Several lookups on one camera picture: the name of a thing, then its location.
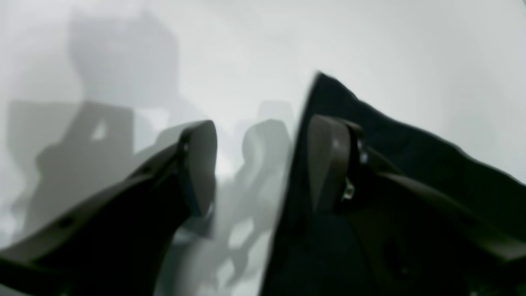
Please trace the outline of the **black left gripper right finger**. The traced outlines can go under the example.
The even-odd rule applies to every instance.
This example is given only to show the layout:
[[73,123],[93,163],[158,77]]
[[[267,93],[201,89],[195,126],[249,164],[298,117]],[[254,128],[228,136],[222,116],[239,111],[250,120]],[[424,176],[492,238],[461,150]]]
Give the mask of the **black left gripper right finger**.
[[368,146],[362,128],[312,116],[314,213],[352,226],[381,296],[518,296],[525,240],[407,177]]

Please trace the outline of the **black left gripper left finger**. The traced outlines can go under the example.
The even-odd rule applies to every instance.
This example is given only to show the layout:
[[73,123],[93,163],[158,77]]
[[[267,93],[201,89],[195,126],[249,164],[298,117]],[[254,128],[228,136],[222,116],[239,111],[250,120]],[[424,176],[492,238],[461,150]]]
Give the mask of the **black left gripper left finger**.
[[152,296],[175,232],[215,197],[217,130],[187,126],[126,179],[1,251],[1,285],[29,296]]

